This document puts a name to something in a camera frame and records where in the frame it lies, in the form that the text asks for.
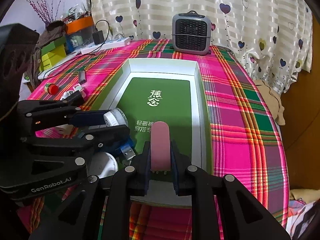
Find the red cap brown bottle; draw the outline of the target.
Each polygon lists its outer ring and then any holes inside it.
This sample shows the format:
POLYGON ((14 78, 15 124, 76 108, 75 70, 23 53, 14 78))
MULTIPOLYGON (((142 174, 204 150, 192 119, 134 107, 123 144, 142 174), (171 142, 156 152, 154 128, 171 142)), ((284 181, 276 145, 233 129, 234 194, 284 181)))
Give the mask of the red cap brown bottle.
POLYGON ((59 87, 53 83, 47 83, 44 86, 44 91, 49 95, 56 95, 59 92, 59 87))

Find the white disc green base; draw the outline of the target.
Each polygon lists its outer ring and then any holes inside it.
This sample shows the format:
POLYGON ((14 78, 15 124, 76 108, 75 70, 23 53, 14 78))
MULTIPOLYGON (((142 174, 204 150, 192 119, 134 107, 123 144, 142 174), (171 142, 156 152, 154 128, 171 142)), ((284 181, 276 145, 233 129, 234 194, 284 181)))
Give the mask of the white disc green base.
POLYGON ((91 155, 87 162, 87 176, 97 176, 99 179, 113 176, 119 170, 114 156, 107 152, 91 155))

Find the white panda gadget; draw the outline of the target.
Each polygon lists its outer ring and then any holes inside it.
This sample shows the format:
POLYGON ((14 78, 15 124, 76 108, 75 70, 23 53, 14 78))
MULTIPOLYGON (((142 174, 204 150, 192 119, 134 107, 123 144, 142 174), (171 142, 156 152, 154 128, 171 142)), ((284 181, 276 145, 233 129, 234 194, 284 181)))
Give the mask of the white panda gadget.
POLYGON ((60 101, 66 100, 70 95, 74 93, 73 90, 69 90, 63 93, 63 95, 60 98, 60 101))

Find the small white round jar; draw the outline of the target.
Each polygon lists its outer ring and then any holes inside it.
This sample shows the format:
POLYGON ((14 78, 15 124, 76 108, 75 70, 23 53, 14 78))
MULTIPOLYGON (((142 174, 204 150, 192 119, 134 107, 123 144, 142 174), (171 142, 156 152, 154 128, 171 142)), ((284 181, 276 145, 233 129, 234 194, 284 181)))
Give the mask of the small white round jar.
POLYGON ((119 108, 114 108, 104 114, 104 121, 108 127, 126 125, 129 126, 127 118, 123 111, 119 108))

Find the blue usb stick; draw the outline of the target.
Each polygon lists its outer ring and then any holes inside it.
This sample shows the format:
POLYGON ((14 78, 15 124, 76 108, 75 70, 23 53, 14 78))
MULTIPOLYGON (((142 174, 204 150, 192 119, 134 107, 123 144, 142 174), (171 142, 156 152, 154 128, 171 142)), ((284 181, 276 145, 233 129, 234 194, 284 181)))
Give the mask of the blue usb stick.
POLYGON ((130 137, 113 142, 110 146, 107 146, 107 152, 113 155, 115 158, 123 157, 127 161, 131 161, 136 155, 134 152, 134 146, 130 137))

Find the white usb charger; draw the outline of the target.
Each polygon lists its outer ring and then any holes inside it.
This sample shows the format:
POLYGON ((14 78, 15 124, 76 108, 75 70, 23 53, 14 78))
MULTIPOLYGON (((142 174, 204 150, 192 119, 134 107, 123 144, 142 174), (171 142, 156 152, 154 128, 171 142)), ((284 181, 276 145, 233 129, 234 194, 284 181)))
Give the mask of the white usb charger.
POLYGON ((60 126, 55 126, 54 129, 57 131, 57 133, 61 135, 70 135, 74 126, 69 124, 64 124, 60 126))

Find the pink clip gadget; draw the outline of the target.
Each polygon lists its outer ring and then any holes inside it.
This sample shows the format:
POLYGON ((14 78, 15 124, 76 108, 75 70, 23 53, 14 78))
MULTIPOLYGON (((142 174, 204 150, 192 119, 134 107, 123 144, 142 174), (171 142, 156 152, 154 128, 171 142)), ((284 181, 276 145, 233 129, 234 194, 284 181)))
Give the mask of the pink clip gadget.
POLYGON ((81 94, 81 96, 82 96, 83 98, 86 97, 85 90, 84 90, 84 88, 82 87, 82 85, 80 85, 79 83, 77 83, 77 84, 73 87, 73 90, 74 90, 75 92, 80 92, 80 94, 81 94))

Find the yellow box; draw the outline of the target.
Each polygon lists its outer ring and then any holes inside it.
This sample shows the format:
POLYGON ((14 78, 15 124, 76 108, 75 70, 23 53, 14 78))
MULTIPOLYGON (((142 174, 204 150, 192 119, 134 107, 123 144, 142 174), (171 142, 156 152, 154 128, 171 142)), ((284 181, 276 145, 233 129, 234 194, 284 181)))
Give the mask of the yellow box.
POLYGON ((65 46, 60 45, 55 49, 41 56, 40 71, 47 70, 55 66, 66 57, 65 46))

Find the green box lid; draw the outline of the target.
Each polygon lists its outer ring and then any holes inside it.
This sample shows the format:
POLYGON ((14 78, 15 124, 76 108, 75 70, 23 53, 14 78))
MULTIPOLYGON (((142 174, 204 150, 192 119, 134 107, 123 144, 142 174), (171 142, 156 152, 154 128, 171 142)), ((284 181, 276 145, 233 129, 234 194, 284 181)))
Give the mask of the green box lid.
POLYGON ((65 36, 57 38, 57 39, 53 40, 52 42, 50 42, 49 44, 47 44, 44 47, 42 47, 41 55, 44 55, 44 54, 54 50, 58 46, 64 45, 65 43, 66 43, 66 37, 65 36))

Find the plaid tablecloth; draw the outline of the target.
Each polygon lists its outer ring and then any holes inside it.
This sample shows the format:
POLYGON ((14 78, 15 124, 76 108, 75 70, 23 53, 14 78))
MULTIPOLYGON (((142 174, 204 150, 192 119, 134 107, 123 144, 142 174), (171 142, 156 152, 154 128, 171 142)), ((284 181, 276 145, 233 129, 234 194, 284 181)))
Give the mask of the plaid tablecloth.
MULTIPOLYGON (((196 56, 174 52, 169 40, 135 41, 123 48, 78 58, 61 66, 29 96, 57 100, 76 84, 76 71, 85 70, 87 96, 83 110, 93 109, 103 88, 127 59, 179 59, 196 61, 200 67, 210 119, 209 171, 215 176, 234 174, 285 228, 289 205, 289 179, 280 134, 257 87, 231 53, 211 46, 211 54, 196 56), (46 83, 62 90, 56 96, 44 92, 46 83)), ((69 188, 19 208, 18 217, 33 232, 70 193, 69 188)), ((131 239, 191 239, 191 210, 151 207, 133 203, 131 239)))

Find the brown cloth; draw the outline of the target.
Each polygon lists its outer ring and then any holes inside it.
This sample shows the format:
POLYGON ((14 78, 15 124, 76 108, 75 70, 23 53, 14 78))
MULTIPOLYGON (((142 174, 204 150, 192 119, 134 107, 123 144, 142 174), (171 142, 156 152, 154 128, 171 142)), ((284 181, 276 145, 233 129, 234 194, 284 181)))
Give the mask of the brown cloth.
POLYGON ((31 60, 26 71, 31 87, 33 89, 40 85, 38 74, 41 62, 41 49, 48 45, 50 42, 63 37, 65 34, 66 24, 63 21, 54 21, 48 24, 44 32, 39 36, 36 46, 33 49, 31 60))

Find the black power adapter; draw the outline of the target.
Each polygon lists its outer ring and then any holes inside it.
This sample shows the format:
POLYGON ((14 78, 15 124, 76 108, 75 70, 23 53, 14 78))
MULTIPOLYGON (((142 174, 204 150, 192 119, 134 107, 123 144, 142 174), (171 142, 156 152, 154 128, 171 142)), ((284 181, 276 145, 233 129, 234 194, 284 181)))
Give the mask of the black power adapter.
POLYGON ((93 42, 95 45, 99 45, 99 44, 102 44, 104 43, 104 35, 103 35, 103 31, 102 30, 99 30, 99 31, 95 31, 93 34, 92 34, 92 37, 93 37, 93 42))

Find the pink flower branches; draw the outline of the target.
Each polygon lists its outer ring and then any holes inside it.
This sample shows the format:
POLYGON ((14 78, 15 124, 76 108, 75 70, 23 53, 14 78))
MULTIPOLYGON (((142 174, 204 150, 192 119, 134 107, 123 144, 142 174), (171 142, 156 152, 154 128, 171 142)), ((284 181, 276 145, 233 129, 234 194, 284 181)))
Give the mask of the pink flower branches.
POLYGON ((48 26, 50 23, 57 20, 57 15, 60 9, 62 0, 51 0, 49 3, 47 0, 25 0, 36 12, 40 20, 48 26))

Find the white power strip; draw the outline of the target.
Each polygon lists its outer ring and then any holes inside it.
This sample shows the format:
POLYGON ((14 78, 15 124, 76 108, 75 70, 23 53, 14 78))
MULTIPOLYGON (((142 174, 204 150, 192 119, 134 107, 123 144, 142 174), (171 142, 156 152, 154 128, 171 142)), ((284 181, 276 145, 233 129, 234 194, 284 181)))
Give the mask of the white power strip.
POLYGON ((86 47, 81 49, 81 54, 90 54, 92 52, 96 52, 99 50, 108 50, 112 48, 125 47, 129 45, 131 42, 131 38, 119 38, 114 41, 107 41, 104 44, 94 44, 90 43, 86 47))

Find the grey mini heater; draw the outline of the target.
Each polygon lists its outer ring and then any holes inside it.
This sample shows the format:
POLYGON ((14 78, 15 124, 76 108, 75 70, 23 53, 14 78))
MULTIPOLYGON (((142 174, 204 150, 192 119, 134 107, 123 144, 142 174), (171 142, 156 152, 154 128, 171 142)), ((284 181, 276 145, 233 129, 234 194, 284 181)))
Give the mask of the grey mini heater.
POLYGON ((172 18, 172 46, 180 53, 207 55, 211 40, 211 20, 191 10, 172 18))

